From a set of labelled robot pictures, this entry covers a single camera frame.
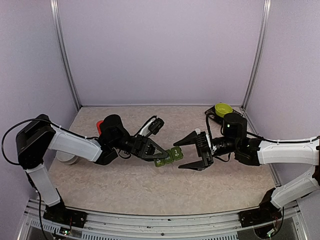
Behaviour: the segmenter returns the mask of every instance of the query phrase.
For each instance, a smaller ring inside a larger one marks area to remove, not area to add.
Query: table
[[[124,127],[134,134],[151,116],[165,122],[151,138],[164,149],[196,128],[206,130],[204,106],[83,107],[70,129],[97,136],[96,123],[110,114],[121,116]],[[213,137],[220,126],[210,121]],[[137,157],[102,166],[81,159],[64,165],[55,159],[49,170],[65,204],[87,210],[133,215],[193,215],[226,212],[257,206],[265,192],[275,186],[268,166],[246,166],[234,160],[215,160],[204,171],[178,169],[199,161],[194,145],[183,146],[184,158],[155,167]]]

